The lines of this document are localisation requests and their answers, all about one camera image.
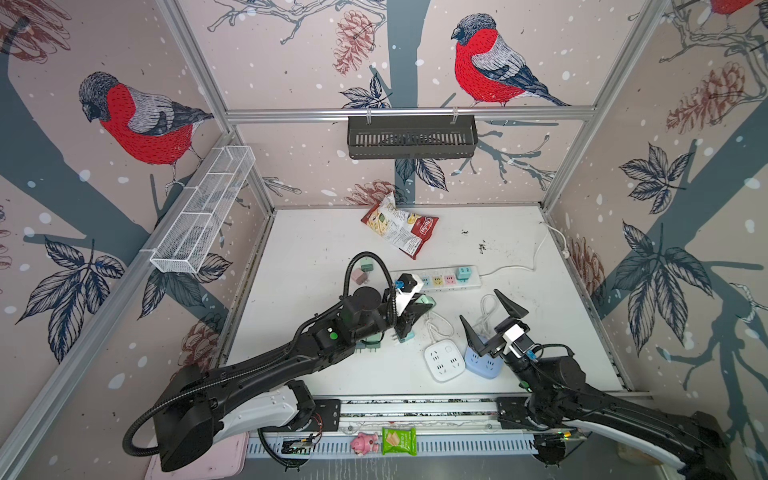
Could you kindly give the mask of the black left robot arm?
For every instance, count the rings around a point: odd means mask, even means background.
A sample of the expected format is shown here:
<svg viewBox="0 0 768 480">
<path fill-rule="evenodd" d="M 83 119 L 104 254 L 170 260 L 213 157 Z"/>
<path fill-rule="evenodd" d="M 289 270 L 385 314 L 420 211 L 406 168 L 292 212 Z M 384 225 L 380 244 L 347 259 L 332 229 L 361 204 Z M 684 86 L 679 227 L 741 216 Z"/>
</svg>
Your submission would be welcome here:
<svg viewBox="0 0 768 480">
<path fill-rule="evenodd" d="M 181 368 L 155 404 L 127 429 L 123 451 L 133 457 L 160 458 L 165 472 L 191 464 L 205 454 L 234 421 L 236 409 L 261 394 L 286 387 L 299 414 L 313 413 L 314 401 L 300 377 L 350 357 L 363 340 L 394 330 L 405 338 L 434 303 L 413 273 L 393 277 L 381 269 L 386 288 L 350 288 L 355 265 L 348 264 L 339 300 L 304 321 L 291 339 L 256 357 L 202 371 Z"/>
</svg>

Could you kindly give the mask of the white multicolour power strip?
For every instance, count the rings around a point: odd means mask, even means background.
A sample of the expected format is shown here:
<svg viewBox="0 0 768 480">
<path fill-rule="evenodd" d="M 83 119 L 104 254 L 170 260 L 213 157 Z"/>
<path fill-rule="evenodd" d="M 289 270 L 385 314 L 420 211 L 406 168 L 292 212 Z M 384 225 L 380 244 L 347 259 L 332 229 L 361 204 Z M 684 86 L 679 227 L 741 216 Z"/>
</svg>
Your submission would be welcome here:
<svg viewBox="0 0 768 480">
<path fill-rule="evenodd" d="M 459 267 L 472 268 L 472 276 L 468 281 L 460 282 L 456 279 L 456 270 Z M 423 293 L 479 289 L 482 286 L 478 267 L 474 265 L 396 270 L 392 272 L 392 276 L 397 280 L 400 274 L 404 272 L 418 275 L 421 278 L 423 281 L 423 288 L 421 291 Z"/>
</svg>

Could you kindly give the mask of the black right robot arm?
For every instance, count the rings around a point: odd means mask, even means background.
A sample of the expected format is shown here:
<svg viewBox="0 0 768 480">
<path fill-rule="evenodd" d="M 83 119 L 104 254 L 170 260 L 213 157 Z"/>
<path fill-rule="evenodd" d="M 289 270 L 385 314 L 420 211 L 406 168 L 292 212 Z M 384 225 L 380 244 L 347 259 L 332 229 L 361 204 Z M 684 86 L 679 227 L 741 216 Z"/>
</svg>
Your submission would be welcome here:
<svg viewBox="0 0 768 480">
<path fill-rule="evenodd" d="M 462 323 L 468 347 L 480 357 L 500 358 L 524 396 L 499 397 L 498 421 L 505 429 L 539 436 L 539 457 L 556 465 L 566 457 L 563 434 L 582 430 L 622 443 L 674 468 L 686 479 L 732 479 L 730 447 L 718 421 L 697 411 L 669 414 L 602 392 L 586 381 L 574 351 L 550 355 L 554 344 L 529 336 L 527 310 L 501 291 L 495 296 L 507 316 L 489 338 Z"/>
</svg>

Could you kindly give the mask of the light green plug adapter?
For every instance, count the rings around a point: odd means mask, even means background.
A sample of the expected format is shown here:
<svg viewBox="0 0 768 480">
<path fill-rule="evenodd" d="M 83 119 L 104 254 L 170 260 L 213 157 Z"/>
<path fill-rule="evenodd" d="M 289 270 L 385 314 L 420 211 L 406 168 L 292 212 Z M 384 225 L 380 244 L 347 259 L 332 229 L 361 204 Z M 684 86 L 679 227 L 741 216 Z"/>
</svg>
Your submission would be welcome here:
<svg viewBox="0 0 768 480">
<path fill-rule="evenodd" d="M 436 301 L 429 295 L 422 294 L 418 299 L 417 303 L 421 305 L 426 305 L 428 308 L 434 308 L 436 306 Z"/>
</svg>

